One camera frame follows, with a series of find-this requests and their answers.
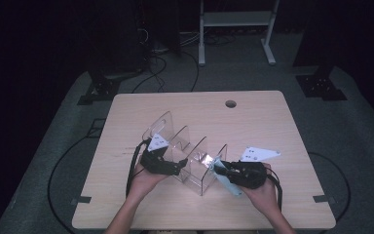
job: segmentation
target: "floor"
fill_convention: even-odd
[[[374,233],[372,107],[357,89],[355,80],[338,67],[329,78],[347,100],[305,97],[295,77],[312,74],[316,67],[292,66],[302,34],[273,35],[271,47],[277,60],[274,66],[268,64],[260,38],[261,35],[242,35],[225,38],[231,42],[224,46],[206,46],[203,67],[196,65],[197,44],[183,47],[188,54],[181,57],[165,54],[151,58],[153,72],[164,70],[150,79],[147,78],[152,73],[147,70],[125,80],[118,93],[190,92],[193,87],[193,92],[281,91],[338,220],[327,233]],[[88,73],[77,77],[0,220],[0,233],[102,233],[102,230],[77,230],[71,226],[76,199],[97,146],[96,137],[83,136],[94,119],[107,117],[111,105],[111,101],[77,105],[90,83]]]

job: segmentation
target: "white label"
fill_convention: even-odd
[[[168,147],[168,141],[166,141],[162,136],[159,134],[154,134],[151,138],[150,145],[148,145],[148,151],[153,151],[156,149]]]
[[[280,156],[281,153],[276,150],[261,149],[256,147],[248,147],[245,149],[242,158],[242,162],[261,162],[266,159],[271,159]]]

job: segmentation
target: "acrylic divider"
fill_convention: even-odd
[[[207,153],[207,139],[204,137],[197,145],[190,142],[188,126],[184,126],[176,135],[174,134],[172,116],[168,111],[162,115],[144,133],[142,138],[160,135],[168,141],[168,150],[163,156],[166,161],[179,162],[188,158],[187,165],[181,169],[179,175],[175,175],[179,181],[203,196],[205,191],[215,180],[215,175],[210,169],[214,158]],[[216,157],[226,159],[227,144],[218,152]]]
[[[172,126],[171,112],[167,111],[159,119],[152,124],[142,135],[142,139],[152,138],[154,134],[159,134],[162,138],[170,141],[174,136],[174,128]]]

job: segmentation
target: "person's left hand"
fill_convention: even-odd
[[[154,189],[157,183],[167,177],[168,175],[151,174],[138,163],[134,169],[129,196],[136,195],[142,199]]]

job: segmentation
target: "black cable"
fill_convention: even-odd
[[[324,160],[326,160],[327,162],[329,162],[330,164],[332,164],[336,170],[339,172],[339,174],[342,176],[343,180],[345,181],[345,184],[346,184],[346,188],[348,190],[348,199],[347,199],[347,202],[346,202],[346,205],[345,205],[345,208],[344,210],[342,210],[342,212],[338,215],[338,217],[336,217],[336,223],[339,222],[339,220],[345,215],[345,213],[347,212],[350,204],[351,204],[351,186],[349,185],[349,182],[348,182],[348,179],[346,178],[345,174],[343,173],[342,169],[336,164],[334,163],[332,160],[330,160],[329,158],[319,154],[319,153],[316,153],[316,152],[308,152],[309,155],[315,155],[315,156],[318,156]]]
[[[269,170],[270,172],[272,172],[273,175],[275,175],[276,179],[278,180],[278,183],[281,183],[281,181],[279,180],[278,175],[277,175],[277,174],[276,174],[272,169],[270,169],[270,168],[266,168],[266,167],[265,167],[265,169],[267,169],[267,170]]]
[[[132,184],[132,179],[138,175],[139,173],[142,172],[142,170],[140,172],[138,172],[137,174],[134,175],[134,169],[135,169],[135,163],[136,163],[136,158],[138,157],[138,154],[139,154],[139,150],[141,149],[141,146],[143,144],[147,144],[147,140],[143,140],[134,150],[134,154],[132,155],[132,160],[131,160],[131,164],[130,164],[130,171],[129,171],[129,176],[127,177],[127,188],[126,188],[126,197],[129,196],[129,193],[130,193],[130,188],[131,188],[131,184]]]
[[[156,57],[156,59],[159,59],[159,60],[161,60],[161,61],[163,61],[164,62],[164,66],[163,66],[163,68],[161,68],[157,73],[154,73],[154,74],[152,74],[151,76],[149,76],[149,77],[147,77],[147,78],[145,78],[144,80],[142,80],[141,82],[139,82],[138,83],[138,85],[136,85],[135,86],[135,88],[133,88],[132,89],[132,94],[134,94],[135,93],[135,91],[144,83],[144,82],[146,82],[146,81],[148,81],[149,79],[151,79],[151,78],[153,78],[153,77],[156,77],[158,74],[160,74],[160,73],[162,73],[165,69],[166,69],[166,67],[167,67],[167,62],[166,62],[166,60],[165,59],[163,59],[163,58],[160,58],[160,57]]]
[[[281,211],[281,203],[283,200],[283,190],[281,189],[281,184],[279,183],[279,179],[276,179],[272,175],[267,175],[267,178],[272,181],[275,187],[278,189],[278,206]]]
[[[194,88],[196,87],[197,81],[199,80],[199,72],[200,72],[199,63],[197,62],[196,58],[194,58],[194,56],[188,54],[187,52],[182,51],[181,53],[183,53],[183,54],[189,56],[191,59],[193,59],[194,64],[196,65],[196,79],[194,81],[193,87],[191,87],[191,90],[190,90],[190,92],[193,92]]]
[[[80,139],[78,139],[77,141],[75,141],[75,143],[73,143],[71,146],[69,146],[69,148],[62,154],[62,156],[56,161],[56,165],[53,167],[53,170],[51,171],[51,175],[50,175],[50,178],[48,180],[48,186],[47,186],[47,199],[48,199],[48,203],[50,205],[50,208],[51,208],[51,212],[53,213],[54,217],[56,218],[56,220],[58,221],[58,223],[68,232],[68,233],[71,233],[71,234],[74,234],[74,231],[69,228],[61,219],[60,217],[56,214],[56,210],[54,208],[54,205],[53,205],[53,201],[51,200],[51,184],[52,184],[52,180],[53,180],[53,176],[55,174],[55,171],[56,171],[56,168],[58,167],[59,163],[65,158],[65,156],[69,153],[69,151],[71,151],[72,148],[74,148],[77,144],[79,144],[81,141],[83,141],[84,139],[86,138],[94,138],[94,136],[91,136],[92,134],[98,132],[98,131],[102,131],[102,129],[95,129],[94,131],[88,131],[88,133],[81,137]]]

